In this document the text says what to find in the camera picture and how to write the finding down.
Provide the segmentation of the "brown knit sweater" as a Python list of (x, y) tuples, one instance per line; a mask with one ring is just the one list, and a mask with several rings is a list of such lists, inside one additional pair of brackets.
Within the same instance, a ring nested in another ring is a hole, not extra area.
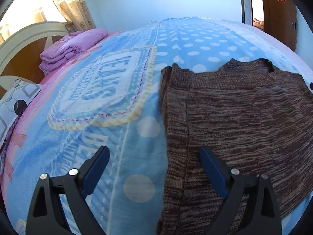
[(243, 174), (268, 174), (286, 218), (312, 192), (312, 92), (302, 76), (260, 58), (215, 72), (162, 70), (168, 171), (157, 234), (201, 234), (222, 199), (199, 159), (210, 147)]

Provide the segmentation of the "brown wooden door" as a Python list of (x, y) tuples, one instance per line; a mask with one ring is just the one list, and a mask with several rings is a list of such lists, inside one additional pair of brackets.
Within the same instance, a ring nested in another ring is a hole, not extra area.
[[(278, 0), (263, 0), (264, 31), (296, 50), (297, 42), (297, 11), (292, 0), (281, 3)], [(289, 22), (296, 22), (296, 30)]]

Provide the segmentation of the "white patterned pillow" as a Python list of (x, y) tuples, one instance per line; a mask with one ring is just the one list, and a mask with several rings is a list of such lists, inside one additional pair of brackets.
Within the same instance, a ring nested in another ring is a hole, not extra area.
[(43, 86), (43, 84), (29, 83), (22, 79), (16, 79), (1, 98), (1, 146), (7, 138), (12, 125), (19, 119)]

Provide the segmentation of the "blue pink patterned bedspread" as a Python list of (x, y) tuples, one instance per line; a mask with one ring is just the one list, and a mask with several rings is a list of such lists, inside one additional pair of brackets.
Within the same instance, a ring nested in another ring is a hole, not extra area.
[(168, 164), (161, 70), (177, 63), (195, 73), (211, 72), (231, 59), (258, 58), (312, 82), (312, 69), (264, 32), (199, 17), (114, 34), (48, 74), (6, 153), (2, 194), (16, 232), (25, 234), (41, 174), (65, 175), (105, 145), (110, 160), (88, 206), (107, 234), (155, 234)]

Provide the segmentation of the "cream and wood headboard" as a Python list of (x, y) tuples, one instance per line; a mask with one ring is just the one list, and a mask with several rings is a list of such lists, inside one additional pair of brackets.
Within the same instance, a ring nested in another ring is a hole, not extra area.
[(66, 23), (43, 21), (17, 31), (1, 44), (1, 97), (17, 78), (40, 83), (45, 77), (39, 68), (40, 54), (67, 34)]

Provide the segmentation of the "folded purple quilt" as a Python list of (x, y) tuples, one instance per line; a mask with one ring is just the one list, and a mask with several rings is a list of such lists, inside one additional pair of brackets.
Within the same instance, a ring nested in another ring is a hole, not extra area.
[(77, 57), (80, 53), (87, 51), (107, 36), (108, 31), (102, 28), (70, 33), (40, 54), (41, 63), (39, 68), (47, 75)]

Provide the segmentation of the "beige patterned curtain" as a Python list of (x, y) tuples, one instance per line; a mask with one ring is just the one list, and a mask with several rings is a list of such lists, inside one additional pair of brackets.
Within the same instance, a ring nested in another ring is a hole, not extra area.
[(53, 0), (66, 19), (70, 31), (87, 31), (95, 28), (85, 0)]

